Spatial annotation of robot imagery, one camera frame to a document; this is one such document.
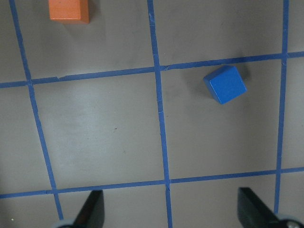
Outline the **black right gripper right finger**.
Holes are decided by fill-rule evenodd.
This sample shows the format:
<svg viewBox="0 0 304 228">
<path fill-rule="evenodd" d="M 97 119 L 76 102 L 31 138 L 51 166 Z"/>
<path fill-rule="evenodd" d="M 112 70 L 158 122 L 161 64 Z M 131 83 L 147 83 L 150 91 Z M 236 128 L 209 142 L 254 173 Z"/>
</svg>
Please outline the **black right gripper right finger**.
<svg viewBox="0 0 304 228">
<path fill-rule="evenodd" d="M 279 228 L 280 220 L 269 207 L 248 187 L 237 194 L 237 217 L 244 228 Z"/>
</svg>

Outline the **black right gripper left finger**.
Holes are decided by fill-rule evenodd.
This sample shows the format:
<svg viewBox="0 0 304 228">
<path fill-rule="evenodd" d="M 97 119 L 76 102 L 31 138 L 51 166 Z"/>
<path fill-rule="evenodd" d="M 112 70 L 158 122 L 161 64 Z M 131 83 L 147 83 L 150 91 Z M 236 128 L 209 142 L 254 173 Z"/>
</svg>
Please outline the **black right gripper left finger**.
<svg viewBox="0 0 304 228">
<path fill-rule="evenodd" d="M 102 190 L 91 191 L 76 219 L 73 228 L 102 228 L 104 225 L 104 195 Z"/>
</svg>

